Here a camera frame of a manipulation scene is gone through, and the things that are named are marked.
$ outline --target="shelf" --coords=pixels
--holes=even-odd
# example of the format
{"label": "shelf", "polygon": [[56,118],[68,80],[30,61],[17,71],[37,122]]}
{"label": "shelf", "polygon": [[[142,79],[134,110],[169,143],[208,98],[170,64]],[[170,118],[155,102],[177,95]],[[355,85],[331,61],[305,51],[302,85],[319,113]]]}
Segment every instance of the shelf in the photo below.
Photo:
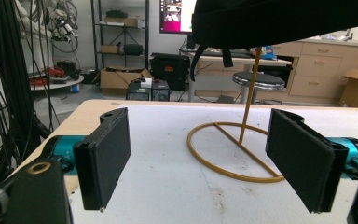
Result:
{"label": "shelf", "polygon": [[[140,18],[131,17],[129,19],[134,20],[110,20],[110,21],[119,21],[114,22],[113,24],[108,24],[104,21],[104,13],[107,8],[118,8],[118,7],[138,7],[131,10],[132,15],[143,15],[142,21]],[[94,55],[95,55],[95,69],[99,70],[100,66],[104,68],[105,63],[123,63],[123,66],[128,66],[128,63],[131,63],[131,59],[127,59],[127,56],[135,56],[144,58],[144,67],[148,68],[148,42],[149,42],[149,31],[148,31],[148,20],[149,20],[149,0],[91,0],[91,13],[92,13],[92,28],[93,28],[93,37],[94,37]],[[142,55],[128,55],[124,53],[109,53],[109,52],[100,52],[100,46],[104,43],[113,43],[114,41],[121,42],[123,46],[130,43],[141,44],[144,47],[144,53]],[[107,55],[117,55],[124,58],[123,62],[120,60],[113,61],[114,59],[110,58]]]}
{"label": "shelf", "polygon": [[123,54],[123,53],[104,53],[104,52],[97,52],[97,54],[110,54],[110,55],[117,55],[117,56],[134,56],[134,57],[144,57],[145,55],[144,54],[141,54],[141,55],[133,55],[133,54]]}
{"label": "shelf", "polygon": [[109,27],[117,27],[117,28],[127,28],[127,29],[136,29],[136,30],[145,30],[144,27],[133,27],[133,26],[126,26],[126,25],[109,25],[109,24],[103,24],[103,23],[96,23],[95,26],[109,26]]}

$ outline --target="monitor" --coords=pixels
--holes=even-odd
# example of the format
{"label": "monitor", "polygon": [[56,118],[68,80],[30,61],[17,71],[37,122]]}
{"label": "monitor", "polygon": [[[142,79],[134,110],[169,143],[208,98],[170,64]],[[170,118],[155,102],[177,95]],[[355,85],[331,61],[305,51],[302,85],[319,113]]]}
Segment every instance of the monitor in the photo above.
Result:
{"label": "monitor", "polygon": [[160,0],[159,32],[187,35],[187,48],[195,46],[191,40],[191,17],[197,0]]}

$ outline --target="countertop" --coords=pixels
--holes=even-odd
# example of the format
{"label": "countertop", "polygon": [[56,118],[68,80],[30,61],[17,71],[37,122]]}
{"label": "countertop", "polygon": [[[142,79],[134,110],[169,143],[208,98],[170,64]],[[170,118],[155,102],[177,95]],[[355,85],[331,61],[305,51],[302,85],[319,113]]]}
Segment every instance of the countertop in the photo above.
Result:
{"label": "countertop", "polygon": [[341,40],[323,40],[323,39],[315,39],[314,37],[298,40],[302,42],[308,43],[317,43],[317,44],[335,44],[335,45],[343,45],[343,46],[356,46],[358,47],[358,40],[348,40],[348,41],[341,41]]}

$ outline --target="wire stand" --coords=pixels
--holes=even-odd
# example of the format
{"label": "wire stand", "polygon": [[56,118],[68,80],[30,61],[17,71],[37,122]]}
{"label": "wire stand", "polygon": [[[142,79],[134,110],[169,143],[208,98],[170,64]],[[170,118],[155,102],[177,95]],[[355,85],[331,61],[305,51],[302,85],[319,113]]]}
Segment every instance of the wire stand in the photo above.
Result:
{"label": "wire stand", "polygon": [[[194,128],[193,130],[191,130],[190,133],[188,134],[188,136],[187,136],[187,146],[188,146],[191,154],[198,161],[200,161],[202,164],[204,164],[208,168],[216,171],[219,174],[226,175],[226,176],[229,176],[229,177],[232,177],[232,178],[235,178],[235,179],[249,181],[249,182],[255,182],[255,183],[275,183],[275,182],[279,182],[279,181],[284,180],[283,176],[276,174],[264,162],[262,162],[260,159],[258,159],[257,156],[254,153],[252,153],[251,150],[249,150],[248,148],[246,148],[242,144],[243,136],[245,134],[246,129],[252,130],[252,131],[255,131],[255,132],[258,132],[258,133],[263,133],[265,135],[268,134],[268,132],[266,132],[264,130],[261,130],[261,129],[258,129],[256,127],[253,127],[253,126],[250,126],[250,125],[246,124],[248,116],[249,116],[249,108],[250,108],[252,97],[253,97],[253,94],[254,94],[255,78],[257,76],[257,69],[258,69],[258,64],[259,64],[259,61],[260,61],[260,55],[261,55],[261,48],[257,48],[257,54],[256,54],[256,57],[255,57],[254,71],[253,71],[253,74],[252,74],[251,85],[249,86],[249,94],[248,94],[248,99],[246,101],[246,107],[245,107],[245,112],[244,112],[244,115],[243,115],[242,124],[233,123],[233,122],[211,122],[211,123],[201,124],[200,126],[198,126],[198,127]],[[193,147],[193,144],[191,143],[191,139],[192,139],[194,133],[196,133],[197,131],[199,131],[199,130],[201,130],[203,128],[210,127],[210,126],[216,127],[228,139],[230,139],[232,142],[234,142],[240,149],[242,149],[246,154],[248,154],[254,161],[256,161],[266,171],[268,171],[272,175],[272,177],[257,177],[257,176],[248,176],[248,175],[235,174],[235,173],[232,173],[230,171],[224,170],[224,169],[222,169],[222,168],[210,163],[209,161],[206,161],[205,159],[203,159],[202,156]],[[228,132],[226,132],[226,130],[222,126],[241,127],[240,139],[236,140],[232,135],[230,135]]]}

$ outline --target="table surface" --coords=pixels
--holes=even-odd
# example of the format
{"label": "table surface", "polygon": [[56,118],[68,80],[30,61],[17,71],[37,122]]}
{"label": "table surface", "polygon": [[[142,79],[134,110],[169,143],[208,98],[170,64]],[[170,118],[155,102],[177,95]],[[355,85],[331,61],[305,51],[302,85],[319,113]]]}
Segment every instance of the table surface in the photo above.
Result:
{"label": "table surface", "polygon": [[[50,84],[50,89],[51,90],[53,90],[53,89],[59,89],[59,88],[64,88],[64,87],[70,87],[70,86],[73,86],[73,85],[75,85],[75,84],[78,84],[78,83],[80,83],[80,82],[82,82],[84,80],[84,77],[83,76],[79,76],[79,79],[78,80],[72,80],[72,79],[68,79],[67,81],[66,81],[66,83],[65,84]],[[38,87],[33,87],[32,85],[31,85],[31,91],[33,91],[33,90],[35,90],[35,91],[43,91],[43,90],[45,90],[45,87],[43,87],[43,86],[38,86]]]}
{"label": "table surface", "polygon": [[[244,105],[91,100],[84,102],[53,135],[88,135],[101,114],[129,109],[132,155],[103,213],[84,211],[76,179],[70,195],[75,223],[346,223],[358,182],[341,179],[331,213],[309,214],[286,181],[249,183],[220,175],[192,157],[186,138],[212,121],[241,123]],[[295,112],[328,137],[358,138],[358,109],[274,106]],[[271,106],[252,105],[248,124],[267,130]],[[234,136],[239,129],[227,128]],[[265,176],[251,159],[214,128],[193,137],[208,160],[236,173]],[[44,144],[27,159],[37,157]],[[277,170],[265,155],[266,136],[246,131],[244,144]]]}

